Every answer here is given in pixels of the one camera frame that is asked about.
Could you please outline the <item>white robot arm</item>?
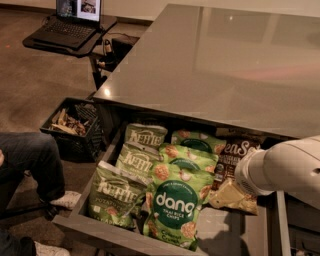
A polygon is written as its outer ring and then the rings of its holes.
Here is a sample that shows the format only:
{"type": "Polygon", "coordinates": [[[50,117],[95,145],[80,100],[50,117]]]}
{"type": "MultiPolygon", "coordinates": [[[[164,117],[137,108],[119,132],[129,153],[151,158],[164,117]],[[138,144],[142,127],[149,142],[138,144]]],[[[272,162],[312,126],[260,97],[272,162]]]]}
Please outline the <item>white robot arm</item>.
{"type": "Polygon", "coordinates": [[[209,194],[214,208],[257,214],[252,200],[283,191],[320,209],[320,136],[278,143],[267,150],[252,149],[217,191],[209,194]]]}

